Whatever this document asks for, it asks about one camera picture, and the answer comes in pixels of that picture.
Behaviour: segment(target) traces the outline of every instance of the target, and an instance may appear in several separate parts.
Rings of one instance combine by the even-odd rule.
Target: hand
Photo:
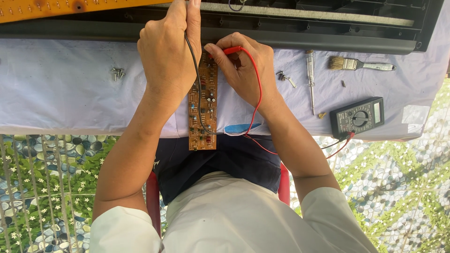
[[[148,21],[140,31],[138,51],[147,78],[146,93],[152,106],[172,115],[197,75],[185,41],[185,30],[197,64],[200,45],[200,0],[174,0],[165,18]]]
[[[206,44],[205,50],[214,57],[229,85],[236,93],[253,107],[256,107],[260,97],[260,89],[250,58],[243,51],[228,56],[222,51],[235,46],[241,46],[249,51],[258,67],[263,90],[263,97],[258,110],[263,113],[277,101],[283,101],[275,84],[274,51],[271,47],[235,32],[219,40],[216,45]]]

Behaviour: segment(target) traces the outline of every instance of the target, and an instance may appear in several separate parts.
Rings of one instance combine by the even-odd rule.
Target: paintbrush
[[[341,56],[332,56],[328,64],[331,70],[357,70],[359,68],[371,68],[381,71],[391,71],[397,69],[389,63],[363,63],[357,59],[347,59]]]

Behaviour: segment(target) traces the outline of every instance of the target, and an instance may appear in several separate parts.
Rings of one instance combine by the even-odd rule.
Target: white sleeve
[[[160,246],[152,220],[142,210],[114,207],[92,223],[91,253],[158,253]]]
[[[341,191],[330,187],[315,189],[303,199],[301,213],[319,235],[343,252],[377,252]]]

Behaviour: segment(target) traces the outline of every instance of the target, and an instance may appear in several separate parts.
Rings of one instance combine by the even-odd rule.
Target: red wire
[[[339,151],[341,151],[342,149],[344,149],[345,145],[347,145],[347,143],[348,143],[349,141],[350,141],[350,138],[347,139],[347,141],[346,141],[345,144],[342,146],[342,148],[340,148],[340,149],[339,149],[338,151],[336,151],[334,154],[328,156],[327,159],[330,158],[330,157],[332,157],[332,156],[334,156],[335,154],[339,153]]]
[[[261,101],[262,101],[262,85],[261,85],[261,80],[260,80],[260,78],[259,78],[258,68],[256,67],[256,63],[255,63],[255,60],[253,59],[252,55],[250,54],[250,52],[248,52],[245,48],[243,48],[243,47],[241,47],[241,46],[239,47],[239,49],[240,49],[241,51],[244,51],[244,52],[248,55],[248,57],[250,58],[250,60],[252,61],[253,67],[255,68],[256,77],[257,77],[257,79],[258,79],[258,85],[259,85],[259,101],[258,101],[258,104],[257,104],[256,107],[255,107],[255,110],[253,111],[252,121],[250,122],[250,126],[248,127],[248,130],[247,130],[247,132],[244,134],[244,136],[247,137],[247,138],[249,138],[249,139],[251,139],[251,140],[253,140],[254,142],[256,142],[256,144],[258,144],[258,145],[259,145],[262,149],[264,149],[265,151],[267,151],[267,152],[269,152],[269,153],[271,153],[271,154],[276,154],[276,155],[278,155],[277,153],[274,153],[274,152],[272,152],[272,151],[269,151],[269,150],[265,149],[265,148],[264,148],[263,146],[261,146],[261,144],[259,144],[255,139],[253,139],[252,137],[248,136],[248,132],[249,132],[250,129],[252,128],[253,121],[255,120],[256,112],[257,112],[257,110],[258,110],[258,108],[259,108],[259,106],[260,106],[260,104],[261,104]]]

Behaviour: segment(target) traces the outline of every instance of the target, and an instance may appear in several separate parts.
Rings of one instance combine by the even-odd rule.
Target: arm
[[[137,46],[147,86],[130,124],[102,165],[93,219],[116,206],[147,212],[141,188],[153,168],[162,127],[196,77],[185,30],[199,60],[200,0],[188,5],[175,0],[164,19],[149,21],[140,32]]]
[[[300,201],[319,187],[340,190],[324,153],[278,92],[272,48],[242,34],[233,33],[218,41],[216,45],[207,44],[205,50],[212,54],[236,93],[252,106],[256,106],[259,87],[250,59],[243,52],[226,56],[222,51],[238,45],[250,52],[258,67],[263,88],[263,98],[258,111],[269,125],[281,160],[294,177]]]

